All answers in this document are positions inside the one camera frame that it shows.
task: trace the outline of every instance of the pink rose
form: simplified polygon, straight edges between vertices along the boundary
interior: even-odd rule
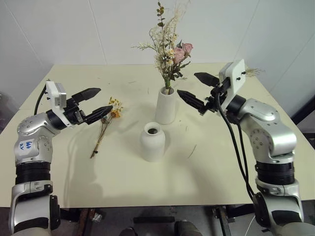
[[[183,43],[182,44],[182,48],[185,51],[185,56],[189,55],[191,50],[193,49],[192,44],[191,43]]]
[[[185,51],[183,49],[181,49],[181,48],[174,48],[173,50],[174,50],[174,53],[175,53],[174,59],[173,59],[174,63],[178,64],[184,59]]]

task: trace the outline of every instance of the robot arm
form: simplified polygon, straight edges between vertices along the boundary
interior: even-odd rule
[[[99,88],[89,88],[66,99],[61,84],[46,82],[46,93],[52,109],[23,120],[17,129],[14,146],[16,179],[12,187],[9,228],[18,235],[45,236],[60,224],[57,196],[51,195],[50,180],[52,138],[66,127],[86,122],[91,124],[105,117],[112,106],[101,107],[86,116],[79,102],[94,97]]]
[[[226,110],[228,120],[240,124],[249,137],[256,159],[255,182],[260,191],[252,198],[258,224],[276,236],[312,235],[315,226],[303,223],[299,184],[294,178],[296,136],[281,122],[276,109],[236,95],[245,83],[245,74],[244,60],[228,63],[219,72],[219,78],[195,73],[202,83],[214,87],[206,104],[187,91],[178,90],[178,94],[201,115],[207,110],[222,114]]]

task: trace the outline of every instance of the white wall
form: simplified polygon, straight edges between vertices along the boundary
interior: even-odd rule
[[[193,62],[244,58],[293,115],[315,93],[314,0],[190,0],[178,33]],[[162,0],[172,8],[172,0]],[[153,63],[157,0],[0,0],[0,101],[10,117],[53,64]]]

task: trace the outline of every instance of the white vase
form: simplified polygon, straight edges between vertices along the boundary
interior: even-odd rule
[[[146,161],[162,159],[165,148],[165,134],[156,122],[147,123],[140,136],[141,155]]]
[[[175,120],[176,94],[173,88],[169,94],[164,94],[165,87],[158,92],[156,107],[156,122],[160,124],[170,124]]]

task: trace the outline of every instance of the beige table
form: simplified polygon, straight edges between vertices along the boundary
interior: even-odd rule
[[[189,90],[204,98],[210,90],[193,73],[204,71],[216,75],[224,65],[189,65],[184,70],[188,79],[177,80],[174,88]],[[62,83],[68,97],[86,88],[101,88],[96,97],[80,104],[86,114],[107,105],[110,96],[122,101],[125,107],[123,116],[114,120],[106,131],[99,153],[93,159],[90,155],[100,122],[65,129],[53,139],[51,177],[61,207],[250,203],[223,120],[211,112],[200,116],[179,97],[176,120],[162,126],[167,137],[164,159],[149,163],[139,156],[140,132],[144,124],[154,119],[158,89],[163,85],[161,76],[152,65],[55,65],[0,135],[1,207],[9,206],[14,185],[16,127],[22,119],[32,115],[47,79]],[[315,152],[312,147],[257,78],[247,78],[239,94],[274,106],[282,121],[294,131],[298,140],[295,174],[300,181],[301,196],[303,200],[315,199]],[[48,102],[42,99],[39,112],[49,109]],[[195,145],[195,151],[188,159]],[[257,191],[255,160],[248,138],[245,138],[245,147],[250,183]]]

